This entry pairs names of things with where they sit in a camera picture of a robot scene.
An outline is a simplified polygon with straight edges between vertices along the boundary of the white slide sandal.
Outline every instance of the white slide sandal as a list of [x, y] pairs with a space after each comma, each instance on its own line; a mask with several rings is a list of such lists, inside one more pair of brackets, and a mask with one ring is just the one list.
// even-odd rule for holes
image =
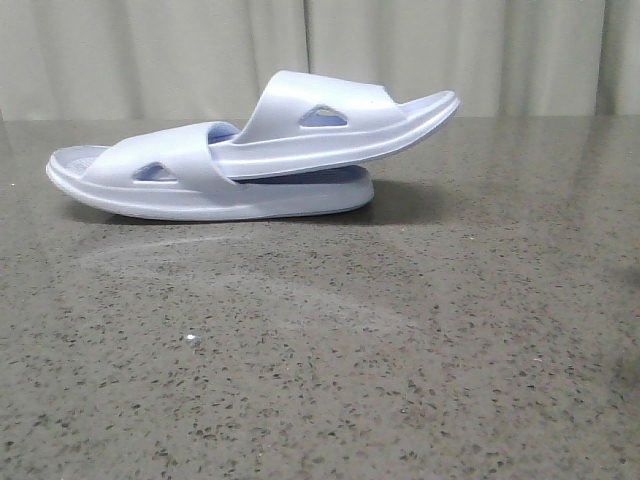
[[240, 132], [206, 122], [57, 150], [53, 183], [109, 212], [159, 220], [241, 220], [352, 210], [373, 198], [355, 166], [433, 132], [459, 101], [441, 92], [406, 104], [384, 89], [279, 72]]

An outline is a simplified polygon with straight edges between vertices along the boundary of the white curtain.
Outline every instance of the white curtain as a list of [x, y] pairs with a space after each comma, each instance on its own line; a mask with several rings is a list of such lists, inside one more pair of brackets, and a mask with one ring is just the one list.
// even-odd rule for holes
[[640, 113], [640, 0], [0, 0], [0, 109], [247, 118], [280, 69], [466, 116]]

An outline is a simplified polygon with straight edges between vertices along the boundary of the countertop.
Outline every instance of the countertop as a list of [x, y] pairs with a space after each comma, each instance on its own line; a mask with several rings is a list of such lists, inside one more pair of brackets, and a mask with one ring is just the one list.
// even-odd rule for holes
[[640, 117], [454, 119], [321, 217], [44, 174], [180, 123], [0, 122], [3, 478], [640, 478]]

